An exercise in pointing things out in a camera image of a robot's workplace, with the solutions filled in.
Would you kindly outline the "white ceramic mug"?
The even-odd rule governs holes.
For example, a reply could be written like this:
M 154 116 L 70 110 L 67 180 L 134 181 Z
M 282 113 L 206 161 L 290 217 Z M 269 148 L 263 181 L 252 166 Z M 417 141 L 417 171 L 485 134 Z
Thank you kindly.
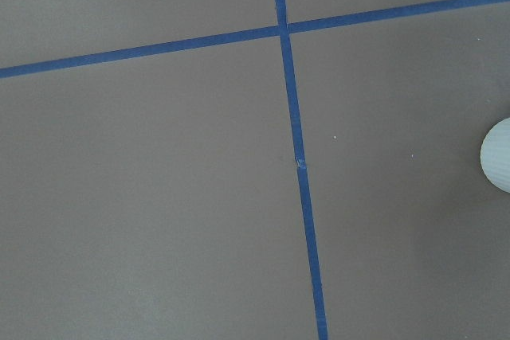
M 485 177 L 498 189 L 509 192 L 509 118 L 494 125 L 481 144 L 480 162 Z

